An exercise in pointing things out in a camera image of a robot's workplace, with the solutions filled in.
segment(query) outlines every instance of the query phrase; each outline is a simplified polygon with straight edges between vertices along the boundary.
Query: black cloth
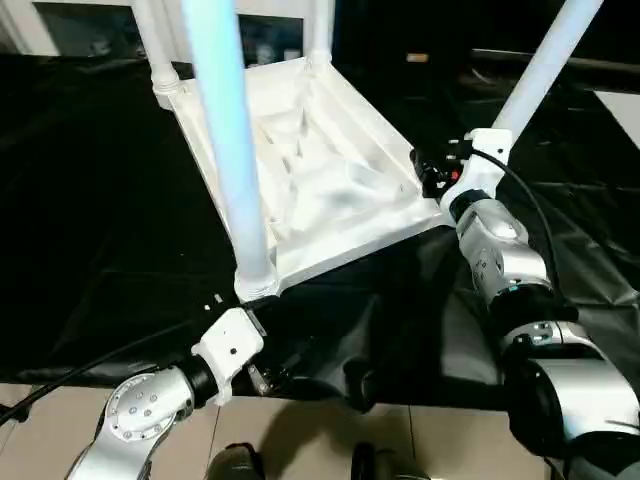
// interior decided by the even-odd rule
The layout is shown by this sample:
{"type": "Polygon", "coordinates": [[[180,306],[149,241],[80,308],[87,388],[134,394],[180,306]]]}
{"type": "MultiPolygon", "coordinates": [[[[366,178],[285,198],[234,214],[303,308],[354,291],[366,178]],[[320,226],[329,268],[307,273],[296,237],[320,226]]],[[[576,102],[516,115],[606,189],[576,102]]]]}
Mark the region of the black cloth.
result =
{"type": "MultiPolygon", "coordinates": [[[[116,346],[193,323],[77,378],[114,386],[188,353],[236,304],[232,249],[144,62],[0,58],[0,380],[46,382],[116,346]],[[218,305],[214,294],[224,303],[218,305]]],[[[180,66],[189,76],[189,67],[180,66]]],[[[490,126],[511,84],[472,77],[394,94],[350,78],[414,145],[490,126]]],[[[590,92],[561,84],[510,160],[549,214],[564,293],[640,392],[640,153],[590,92]]],[[[508,180],[499,198],[546,256],[508,180]]],[[[438,228],[256,310],[277,394],[502,408],[490,319],[455,232],[438,228]]],[[[251,393],[240,376],[237,392],[251,393]]]]}

